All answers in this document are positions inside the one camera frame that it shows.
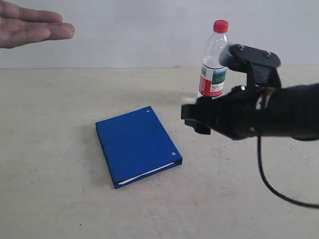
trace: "black cable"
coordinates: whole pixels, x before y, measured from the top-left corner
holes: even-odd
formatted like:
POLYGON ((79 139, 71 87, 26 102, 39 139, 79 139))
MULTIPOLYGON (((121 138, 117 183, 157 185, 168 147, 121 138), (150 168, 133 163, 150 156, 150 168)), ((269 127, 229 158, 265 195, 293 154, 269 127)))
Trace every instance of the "black cable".
MULTIPOLYGON (((262 99, 262 110, 265 109, 265 101, 266 99, 266 96, 265 94, 263 95, 263 99, 262 99)), ((275 194, 276 196, 280 197, 281 199, 289 202, 289 203, 292 203, 292 204, 295 204, 295 205, 298 205, 300 207, 305 207, 305 208, 316 208, 316 209, 319 209, 319 204, 312 204, 312 203, 304 203, 304 202, 301 202, 301 201, 297 201, 297 200, 294 200, 292 198, 289 198, 287 196, 285 196, 284 194, 281 194, 279 193, 277 190, 275 190, 271 185, 270 183, 267 181, 266 179, 266 176, 264 174, 264 169, 263 169, 263 164, 262 164, 262 157, 261 157, 261 134, 260 132, 258 133, 258 136, 257 136, 257 156, 258 156, 258 167, 259 167, 259 172, 260 172, 260 176, 263 180, 263 182, 265 183, 266 187, 273 193, 275 194)))

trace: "red label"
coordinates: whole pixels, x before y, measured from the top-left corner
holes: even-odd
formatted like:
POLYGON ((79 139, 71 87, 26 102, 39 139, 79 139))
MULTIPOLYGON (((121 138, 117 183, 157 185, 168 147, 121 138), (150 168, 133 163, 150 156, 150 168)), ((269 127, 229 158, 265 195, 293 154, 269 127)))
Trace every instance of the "red label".
POLYGON ((201 92, 202 95, 217 97, 223 93, 222 90, 217 92, 211 92, 210 89, 211 89, 211 81, 200 76, 199 92, 201 92))

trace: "human hand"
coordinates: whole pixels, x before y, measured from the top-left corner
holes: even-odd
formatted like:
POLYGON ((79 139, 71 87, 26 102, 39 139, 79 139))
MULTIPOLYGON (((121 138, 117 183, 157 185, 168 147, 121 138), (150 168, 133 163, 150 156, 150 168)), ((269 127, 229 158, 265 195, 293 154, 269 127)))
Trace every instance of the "human hand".
POLYGON ((22 8, 0 0, 0 48, 15 48, 47 40, 70 39, 74 26, 50 11, 22 8))

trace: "red bottle cap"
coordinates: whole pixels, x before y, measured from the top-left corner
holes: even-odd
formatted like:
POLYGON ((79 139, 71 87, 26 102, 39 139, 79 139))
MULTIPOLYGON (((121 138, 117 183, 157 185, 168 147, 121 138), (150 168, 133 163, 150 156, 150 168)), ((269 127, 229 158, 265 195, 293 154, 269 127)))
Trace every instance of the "red bottle cap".
POLYGON ((228 21, 217 20, 214 23, 214 32, 226 33, 228 31, 228 21))

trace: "finger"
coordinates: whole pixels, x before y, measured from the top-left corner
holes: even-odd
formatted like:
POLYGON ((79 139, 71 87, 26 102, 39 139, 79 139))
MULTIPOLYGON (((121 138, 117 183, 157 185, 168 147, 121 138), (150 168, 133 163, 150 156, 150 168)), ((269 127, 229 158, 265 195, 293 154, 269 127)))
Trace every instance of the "finger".
POLYGON ((48 40, 71 39, 74 35, 74 26, 68 23, 27 23, 26 29, 45 27, 50 30, 48 40))
POLYGON ((62 16, 51 11, 34 10, 19 7, 6 1, 0 1, 0 16, 30 22, 62 22, 62 16))
POLYGON ((50 35, 51 32, 46 27, 10 32, 6 41, 4 41, 1 46, 3 48, 15 48, 31 43, 42 42, 48 40, 50 35))

